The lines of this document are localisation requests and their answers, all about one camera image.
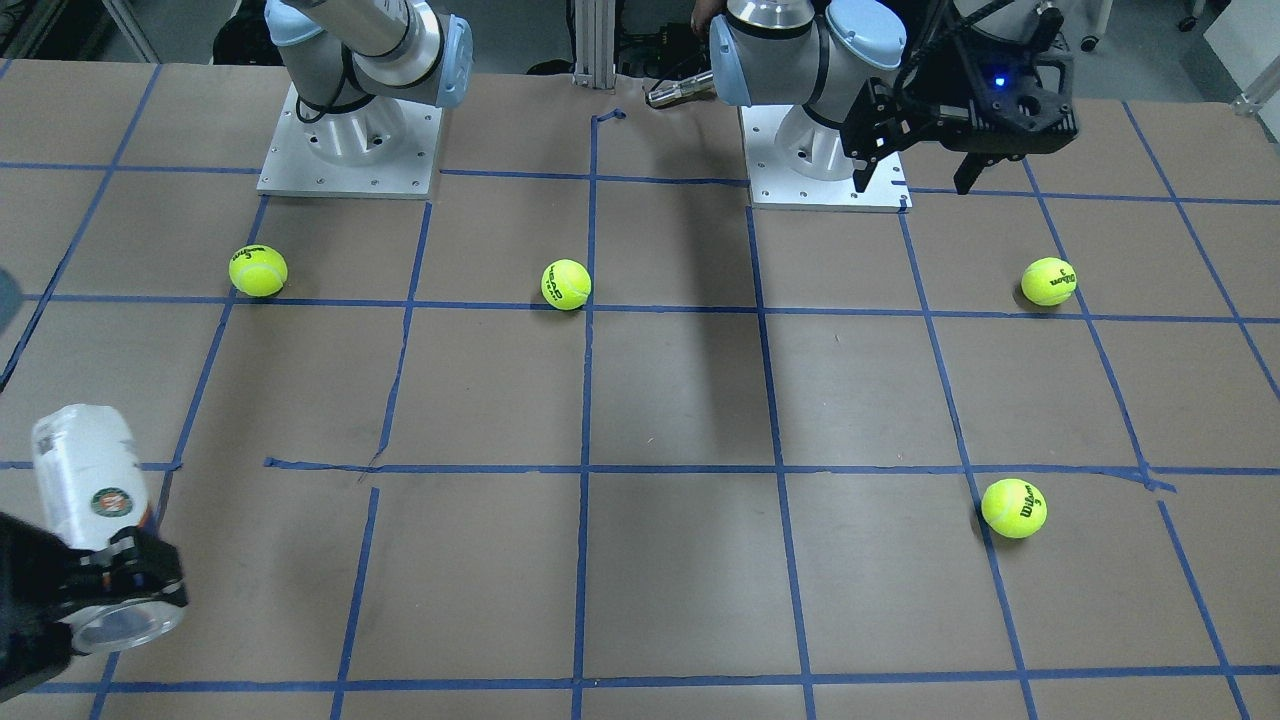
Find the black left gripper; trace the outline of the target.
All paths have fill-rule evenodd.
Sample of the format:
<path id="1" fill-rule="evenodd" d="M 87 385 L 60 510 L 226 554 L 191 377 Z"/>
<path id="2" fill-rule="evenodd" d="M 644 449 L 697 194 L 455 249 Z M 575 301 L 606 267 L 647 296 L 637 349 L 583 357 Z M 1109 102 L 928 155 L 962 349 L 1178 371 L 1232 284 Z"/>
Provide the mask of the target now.
<path id="1" fill-rule="evenodd" d="M 966 152 L 954 172 L 960 196 L 1001 158 L 1057 152 L 1080 131 L 1073 81 L 1074 58 L 1062 50 L 943 50 L 900 87 L 870 78 L 840 126 L 855 191 L 868 191 L 891 152 L 925 141 Z"/>

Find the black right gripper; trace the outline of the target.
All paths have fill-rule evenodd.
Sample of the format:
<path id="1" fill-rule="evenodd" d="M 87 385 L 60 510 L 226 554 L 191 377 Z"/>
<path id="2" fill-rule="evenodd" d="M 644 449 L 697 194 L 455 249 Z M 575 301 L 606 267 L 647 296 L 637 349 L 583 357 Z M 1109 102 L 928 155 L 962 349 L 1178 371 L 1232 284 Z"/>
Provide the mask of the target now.
<path id="1" fill-rule="evenodd" d="M 4 512 L 1 701 L 91 655 L 76 647 L 73 626 L 175 626 L 188 603 L 177 547 L 141 527 L 119 530 L 100 550 L 73 550 Z"/>

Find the tennis ball near right arm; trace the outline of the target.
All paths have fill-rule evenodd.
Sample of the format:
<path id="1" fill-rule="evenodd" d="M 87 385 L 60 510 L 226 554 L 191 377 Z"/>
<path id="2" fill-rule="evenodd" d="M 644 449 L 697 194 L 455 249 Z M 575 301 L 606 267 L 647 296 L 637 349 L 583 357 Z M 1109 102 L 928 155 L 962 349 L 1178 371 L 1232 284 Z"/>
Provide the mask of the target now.
<path id="1" fill-rule="evenodd" d="M 275 249 L 255 243 L 238 249 L 228 263 L 232 284 L 250 297 L 268 297 L 283 290 L 288 279 L 285 259 Z"/>

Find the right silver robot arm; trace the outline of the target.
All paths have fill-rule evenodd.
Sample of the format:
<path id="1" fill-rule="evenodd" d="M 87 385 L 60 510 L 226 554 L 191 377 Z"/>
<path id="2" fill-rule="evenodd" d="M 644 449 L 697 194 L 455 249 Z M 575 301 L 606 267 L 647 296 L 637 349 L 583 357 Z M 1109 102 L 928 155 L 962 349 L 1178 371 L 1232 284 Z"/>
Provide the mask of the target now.
<path id="1" fill-rule="evenodd" d="M 259 192 L 426 199 L 442 113 L 468 90 L 468 23 L 425 1 L 269 1 L 264 17 L 291 91 Z M 29 447 L 45 519 L 3 515 L 4 700 L 76 657 L 157 639 L 189 605 L 116 409 L 61 407 L 33 424 Z"/>

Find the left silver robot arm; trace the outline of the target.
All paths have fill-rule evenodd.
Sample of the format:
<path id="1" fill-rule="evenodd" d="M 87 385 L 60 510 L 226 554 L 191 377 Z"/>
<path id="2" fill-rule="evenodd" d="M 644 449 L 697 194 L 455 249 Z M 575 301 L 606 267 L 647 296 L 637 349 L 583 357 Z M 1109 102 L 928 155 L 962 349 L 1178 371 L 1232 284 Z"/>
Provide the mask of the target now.
<path id="1" fill-rule="evenodd" d="M 1078 137 L 1062 23 L 1055 1 L 727 1 L 708 53 L 722 102 L 783 109 L 763 135 L 791 178 L 859 195 L 933 142 L 963 155 L 964 195 Z"/>

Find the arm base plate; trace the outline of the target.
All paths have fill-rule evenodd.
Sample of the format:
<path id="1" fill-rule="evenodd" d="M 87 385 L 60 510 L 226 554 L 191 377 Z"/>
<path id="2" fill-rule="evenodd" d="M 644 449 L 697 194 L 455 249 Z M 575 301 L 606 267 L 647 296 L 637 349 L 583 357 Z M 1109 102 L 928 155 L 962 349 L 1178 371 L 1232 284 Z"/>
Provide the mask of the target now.
<path id="1" fill-rule="evenodd" d="M 765 210 L 905 213 L 913 206 L 897 154 L 886 158 L 865 190 L 844 154 L 837 129 L 799 105 L 740 108 L 751 206 Z"/>
<path id="2" fill-rule="evenodd" d="M 398 199 L 433 195 L 440 108 L 375 97 L 316 122 L 288 90 L 259 173 L 261 195 L 319 199 Z"/>

